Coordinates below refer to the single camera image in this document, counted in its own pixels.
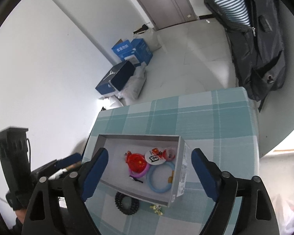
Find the left human hand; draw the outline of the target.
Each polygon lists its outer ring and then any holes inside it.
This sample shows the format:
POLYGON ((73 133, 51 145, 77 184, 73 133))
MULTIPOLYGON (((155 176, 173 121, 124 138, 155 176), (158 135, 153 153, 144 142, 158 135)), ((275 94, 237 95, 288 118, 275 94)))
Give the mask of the left human hand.
POLYGON ((15 214, 21 224, 23 224, 25 221, 26 212, 27 212, 27 209, 15 210, 15 214))

